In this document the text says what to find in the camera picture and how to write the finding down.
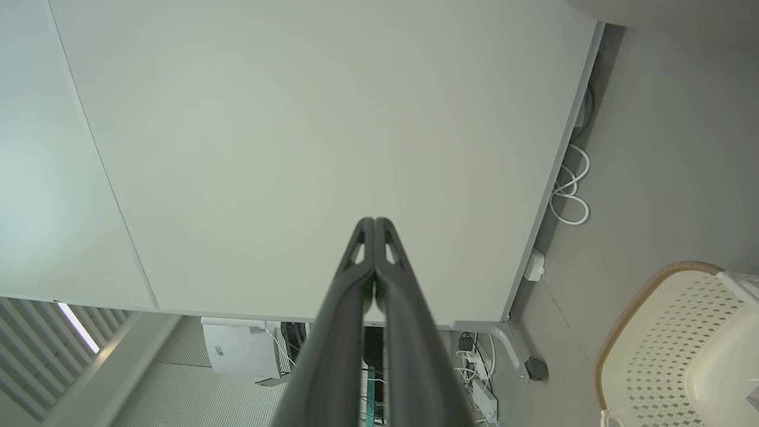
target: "light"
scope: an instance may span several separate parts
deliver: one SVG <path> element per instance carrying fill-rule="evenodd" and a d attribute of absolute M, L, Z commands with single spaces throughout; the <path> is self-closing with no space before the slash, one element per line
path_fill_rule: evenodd
<path fill-rule="evenodd" d="M 90 333 L 87 332 L 87 329 L 84 329 L 82 322 L 79 321 L 79 319 L 71 310 L 71 308 L 68 306 L 68 304 L 59 302 L 58 307 L 61 308 L 61 311 L 63 311 L 63 314 L 66 315 L 66 317 L 68 318 L 68 321 L 70 321 L 71 324 L 74 325 L 74 329 L 76 329 L 79 335 L 84 339 L 84 342 L 87 343 L 88 346 L 90 346 L 90 349 L 92 349 L 93 353 L 99 352 L 100 347 L 97 346 L 97 344 L 95 343 L 95 340 L 93 340 L 93 338 L 90 336 Z"/>

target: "floor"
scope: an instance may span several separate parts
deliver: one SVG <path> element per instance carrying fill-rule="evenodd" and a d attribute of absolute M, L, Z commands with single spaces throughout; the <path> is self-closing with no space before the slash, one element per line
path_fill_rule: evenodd
<path fill-rule="evenodd" d="M 607 28 L 597 113 L 577 142 L 592 162 L 578 194 L 591 217 L 566 226 L 547 214 L 546 273 L 517 307 L 550 378 L 525 385 L 498 365 L 501 426 L 598 425 L 596 354 L 659 268 L 698 260 L 759 274 L 758 49 Z"/>

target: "power strip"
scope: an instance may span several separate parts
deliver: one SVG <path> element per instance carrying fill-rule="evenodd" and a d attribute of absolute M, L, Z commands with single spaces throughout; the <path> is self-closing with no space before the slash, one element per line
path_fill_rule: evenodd
<path fill-rule="evenodd" d="M 486 419 L 498 419 L 498 400 L 481 380 L 472 381 L 472 400 Z"/>

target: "cream basket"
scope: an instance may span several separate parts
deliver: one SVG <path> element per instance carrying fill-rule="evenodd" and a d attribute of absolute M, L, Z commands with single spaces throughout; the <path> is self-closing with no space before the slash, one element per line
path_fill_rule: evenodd
<path fill-rule="evenodd" d="M 757 286 L 702 262 L 657 272 L 598 355 L 601 425 L 759 426 Z"/>

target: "desk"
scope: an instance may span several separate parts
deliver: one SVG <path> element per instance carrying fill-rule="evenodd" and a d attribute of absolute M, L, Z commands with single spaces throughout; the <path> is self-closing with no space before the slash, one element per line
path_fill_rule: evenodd
<path fill-rule="evenodd" d="M 51 6 L 151 309 L 293 320 L 380 216 L 437 324 L 499 320 L 602 28 L 558 0 Z"/>

